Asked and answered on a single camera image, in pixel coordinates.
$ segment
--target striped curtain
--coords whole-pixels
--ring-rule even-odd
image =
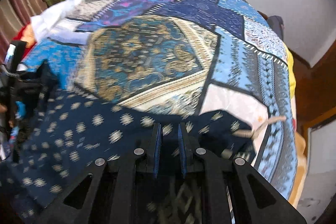
[[[42,0],[0,0],[0,62],[3,62],[12,38],[27,25],[31,16],[47,8]]]

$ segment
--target yellow fabric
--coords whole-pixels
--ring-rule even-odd
[[[34,31],[31,24],[28,24],[23,31],[23,36],[20,38],[21,41],[27,42],[26,48],[31,48],[35,42]]]
[[[286,48],[287,56],[288,56],[288,69],[289,69],[289,87],[290,87],[290,94],[291,98],[294,97],[295,95],[295,87],[296,87],[296,80],[293,72],[293,64],[294,64],[294,59],[292,53],[289,51],[287,48],[286,44],[283,44]]]

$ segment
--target light blue fabric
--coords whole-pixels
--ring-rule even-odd
[[[26,115],[25,104],[23,102],[20,102],[20,101],[16,101],[15,103],[18,107],[18,110],[17,110],[17,113],[16,113],[16,119],[24,117]]]
[[[49,36],[52,40],[57,40],[62,43],[86,45],[91,33],[88,32],[71,32],[67,30],[60,30]]]
[[[77,61],[82,57],[82,49],[76,46],[61,44],[49,38],[35,45],[23,60],[27,71],[36,71],[47,59],[52,72],[59,77],[60,87],[67,88],[75,72]]]
[[[233,10],[238,14],[253,19],[268,27],[266,20],[248,3],[243,0],[219,0],[220,7]]]
[[[211,79],[254,96],[268,108],[270,117],[286,117],[285,122],[270,125],[258,172],[288,199],[297,157],[287,67],[222,28],[216,27],[215,32],[221,39]]]

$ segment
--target brown wooden furniture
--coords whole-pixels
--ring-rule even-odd
[[[313,68],[295,53],[293,57],[297,130],[303,133],[303,124],[336,107],[336,42]]]

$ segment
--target white fabric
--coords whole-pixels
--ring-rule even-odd
[[[74,31],[77,29],[77,27],[78,27],[79,25],[82,25],[83,23],[85,23],[85,22],[83,22],[83,21],[78,21],[78,20],[71,20],[71,19],[68,19],[68,18],[63,18],[63,19],[59,20],[59,21],[55,24],[55,26],[54,26],[52,32],[53,32],[54,30],[57,31],[58,29],[60,29],[60,30],[67,30],[67,31],[70,31],[70,32],[74,32]]]
[[[233,116],[249,124],[253,130],[256,130],[268,119],[267,107],[254,97],[210,84],[200,114],[217,109],[229,112]],[[254,166],[266,129],[267,127],[265,127],[260,132],[259,136],[253,140],[256,157],[251,164],[252,166]]]
[[[65,0],[49,7],[40,15],[31,17],[31,26],[37,43],[48,36],[55,24],[65,18],[81,1]]]
[[[292,109],[293,118],[296,119],[296,100],[295,100],[295,95],[291,99],[291,109]]]

